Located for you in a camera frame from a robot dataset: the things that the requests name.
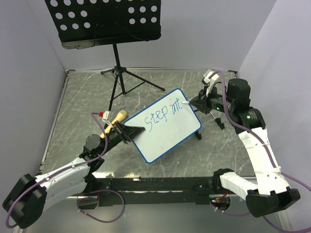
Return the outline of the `blue framed whiteboard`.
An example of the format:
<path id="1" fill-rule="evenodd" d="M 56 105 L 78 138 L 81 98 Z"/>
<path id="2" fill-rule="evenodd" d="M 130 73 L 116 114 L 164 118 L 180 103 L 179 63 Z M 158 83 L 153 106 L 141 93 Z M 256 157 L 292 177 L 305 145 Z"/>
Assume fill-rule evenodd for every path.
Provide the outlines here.
<path id="1" fill-rule="evenodd" d="M 146 130 L 134 139 L 145 162 L 151 164 L 201 129 L 202 123 L 180 88 L 176 88 L 127 119 L 127 126 Z"/>

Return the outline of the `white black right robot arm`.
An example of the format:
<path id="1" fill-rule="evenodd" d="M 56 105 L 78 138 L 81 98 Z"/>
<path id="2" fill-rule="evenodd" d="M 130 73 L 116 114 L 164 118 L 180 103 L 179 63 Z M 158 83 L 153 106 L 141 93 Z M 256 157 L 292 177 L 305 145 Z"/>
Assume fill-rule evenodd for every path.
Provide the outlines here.
<path id="1" fill-rule="evenodd" d="M 230 79 L 225 86 L 225 95 L 217 92 L 217 78 L 204 78 L 204 89 L 190 101 L 200 112 L 211 110 L 227 112 L 229 122 L 242 141 L 250 158 L 257 183 L 238 176 L 229 168 L 214 172 L 212 188 L 217 193 L 226 190 L 245 200 L 254 217 L 282 211 L 300 199 L 297 189 L 290 187 L 269 144 L 267 129 L 261 112 L 250 106 L 251 87 L 244 79 Z"/>

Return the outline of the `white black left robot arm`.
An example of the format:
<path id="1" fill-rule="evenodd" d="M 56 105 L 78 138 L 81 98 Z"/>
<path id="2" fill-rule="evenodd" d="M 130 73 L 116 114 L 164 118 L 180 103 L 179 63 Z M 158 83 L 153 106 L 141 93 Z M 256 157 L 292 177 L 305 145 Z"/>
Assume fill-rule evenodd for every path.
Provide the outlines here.
<path id="1" fill-rule="evenodd" d="M 35 177 L 30 174 L 20 177 L 2 204 L 7 212 L 6 227 L 28 228 L 45 210 L 67 197 L 94 193 L 97 180 L 93 173 L 104 163 L 103 156 L 120 142 L 132 142 L 144 131 L 144 127 L 116 121 L 114 129 L 104 137 L 89 135 L 83 152 L 67 165 Z"/>

